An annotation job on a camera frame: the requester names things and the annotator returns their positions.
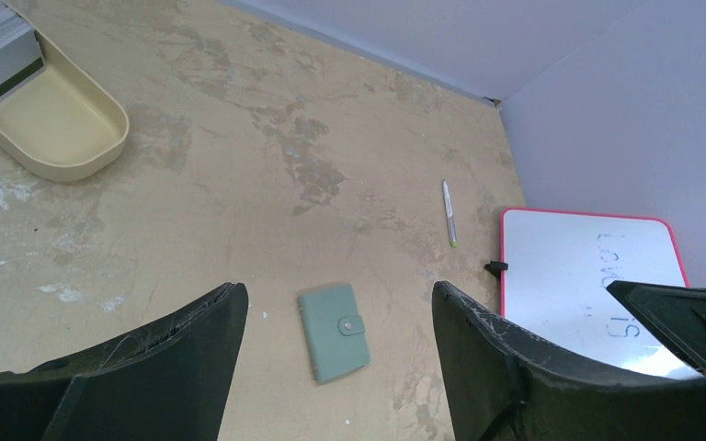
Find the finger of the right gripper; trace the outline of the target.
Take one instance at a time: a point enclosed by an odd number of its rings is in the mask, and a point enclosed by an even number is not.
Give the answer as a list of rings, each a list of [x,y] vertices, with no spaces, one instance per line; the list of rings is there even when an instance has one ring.
[[[617,280],[607,292],[667,350],[706,373],[706,288]]]

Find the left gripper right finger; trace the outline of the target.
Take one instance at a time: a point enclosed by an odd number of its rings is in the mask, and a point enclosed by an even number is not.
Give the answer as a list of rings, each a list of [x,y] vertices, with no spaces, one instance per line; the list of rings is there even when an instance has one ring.
[[[706,376],[674,380],[561,348],[446,281],[434,335],[459,440],[706,440]]]

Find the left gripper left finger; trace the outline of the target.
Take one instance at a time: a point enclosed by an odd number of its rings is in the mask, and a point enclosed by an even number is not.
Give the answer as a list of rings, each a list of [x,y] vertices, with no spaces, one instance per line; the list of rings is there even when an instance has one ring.
[[[248,293],[225,283],[165,317],[29,371],[0,372],[0,440],[214,440]]]

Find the green card holder wallet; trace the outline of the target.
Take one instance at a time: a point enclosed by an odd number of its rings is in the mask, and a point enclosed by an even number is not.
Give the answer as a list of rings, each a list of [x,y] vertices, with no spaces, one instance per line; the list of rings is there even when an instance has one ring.
[[[317,383],[340,379],[370,363],[366,327],[351,285],[302,294],[298,307]]]

